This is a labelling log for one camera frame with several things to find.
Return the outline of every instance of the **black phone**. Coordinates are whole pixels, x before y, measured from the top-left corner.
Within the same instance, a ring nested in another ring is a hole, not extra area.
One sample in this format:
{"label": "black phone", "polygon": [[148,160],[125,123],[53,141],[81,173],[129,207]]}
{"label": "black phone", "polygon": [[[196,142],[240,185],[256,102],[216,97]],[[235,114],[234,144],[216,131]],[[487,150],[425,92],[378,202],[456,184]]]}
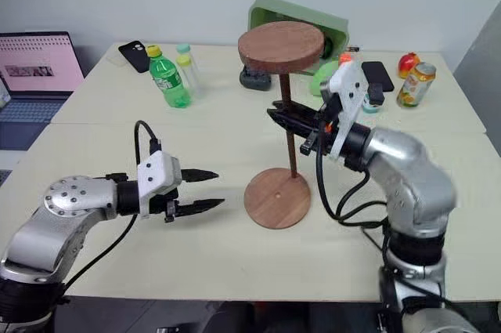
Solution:
{"label": "black phone", "polygon": [[150,58],[146,55],[146,48],[140,41],[133,41],[118,47],[118,51],[139,73],[144,73],[150,68]]}
{"label": "black phone", "polygon": [[392,92],[395,90],[393,82],[391,82],[388,72],[383,63],[380,61],[364,61],[362,70],[369,84],[381,84],[384,92]]}

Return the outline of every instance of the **bottle cap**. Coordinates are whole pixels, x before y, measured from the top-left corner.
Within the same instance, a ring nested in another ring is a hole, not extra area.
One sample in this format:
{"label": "bottle cap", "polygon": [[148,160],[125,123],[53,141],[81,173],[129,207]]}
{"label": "bottle cap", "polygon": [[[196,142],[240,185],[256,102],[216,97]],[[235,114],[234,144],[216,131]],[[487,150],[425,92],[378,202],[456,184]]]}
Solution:
{"label": "bottle cap", "polygon": [[146,55],[149,57],[157,57],[162,54],[162,51],[160,50],[160,47],[157,45],[149,45],[146,47]]}
{"label": "bottle cap", "polygon": [[181,45],[177,45],[175,46],[175,49],[179,53],[188,53],[191,50],[188,43],[182,43]]}
{"label": "bottle cap", "polygon": [[189,55],[179,55],[177,59],[175,60],[177,64],[179,64],[181,67],[188,67],[191,65],[191,57]]}

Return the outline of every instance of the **plastic bottle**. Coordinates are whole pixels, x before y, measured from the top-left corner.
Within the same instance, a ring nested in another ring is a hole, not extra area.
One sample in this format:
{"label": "plastic bottle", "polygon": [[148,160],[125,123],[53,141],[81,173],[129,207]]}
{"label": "plastic bottle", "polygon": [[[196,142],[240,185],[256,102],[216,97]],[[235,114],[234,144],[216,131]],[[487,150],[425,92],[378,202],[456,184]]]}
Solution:
{"label": "plastic bottle", "polygon": [[191,47],[188,43],[182,43],[181,45],[175,46],[176,51],[179,55],[188,55],[191,59],[191,65],[195,70],[196,75],[198,75],[198,66],[195,63],[195,59],[193,58],[193,54],[191,53]]}
{"label": "plastic bottle", "polygon": [[188,85],[189,93],[196,98],[200,98],[203,95],[202,87],[200,86],[200,80],[196,75],[195,68],[193,68],[192,60],[189,58],[189,55],[187,53],[179,55],[175,62],[181,67],[186,76],[185,82]]}
{"label": "plastic bottle", "polygon": [[164,94],[168,105],[176,108],[188,107],[191,99],[182,85],[175,65],[162,56],[158,45],[149,45],[146,47],[146,53],[150,57],[151,77]]}

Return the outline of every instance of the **bottle label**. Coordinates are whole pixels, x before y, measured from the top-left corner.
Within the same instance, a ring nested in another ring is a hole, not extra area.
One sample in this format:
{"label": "bottle label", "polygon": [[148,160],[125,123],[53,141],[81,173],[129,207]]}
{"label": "bottle label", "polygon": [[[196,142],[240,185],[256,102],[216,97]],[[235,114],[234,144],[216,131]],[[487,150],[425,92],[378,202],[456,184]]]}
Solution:
{"label": "bottle label", "polygon": [[160,90],[175,88],[177,85],[181,84],[181,77],[179,77],[177,71],[167,78],[153,78],[153,80]]}

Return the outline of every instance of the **robotic arm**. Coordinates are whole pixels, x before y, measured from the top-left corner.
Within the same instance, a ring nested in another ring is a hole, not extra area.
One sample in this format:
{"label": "robotic arm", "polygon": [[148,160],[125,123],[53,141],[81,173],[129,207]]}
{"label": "robotic arm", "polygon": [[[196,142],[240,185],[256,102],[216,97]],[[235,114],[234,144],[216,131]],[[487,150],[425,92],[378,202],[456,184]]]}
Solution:
{"label": "robotic arm", "polygon": [[68,176],[47,188],[38,209],[14,234],[0,262],[1,333],[45,331],[64,292],[76,280],[77,276],[63,283],[84,247],[87,232],[95,224],[118,215],[147,218],[159,213],[164,213],[169,223],[224,201],[198,200],[179,205],[177,187],[183,180],[199,182],[218,175],[181,170],[178,159],[162,152],[156,139],[150,153],[138,164],[137,181],[128,181],[124,173],[98,179]]}
{"label": "robotic arm", "polygon": [[323,84],[324,104],[319,111],[295,102],[286,110],[276,101],[268,113],[277,124],[306,139],[303,154],[317,151],[319,191],[332,218],[340,220],[326,203],[323,155],[342,157],[346,167],[366,172],[383,189],[387,223],[380,268],[385,324],[381,331],[477,332],[455,310],[446,308],[453,306],[445,299],[442,252],[449,213],[456,206],[452,183],[429,161],[417,139],[355,122],[366,87],[359,66],[343,63]]}

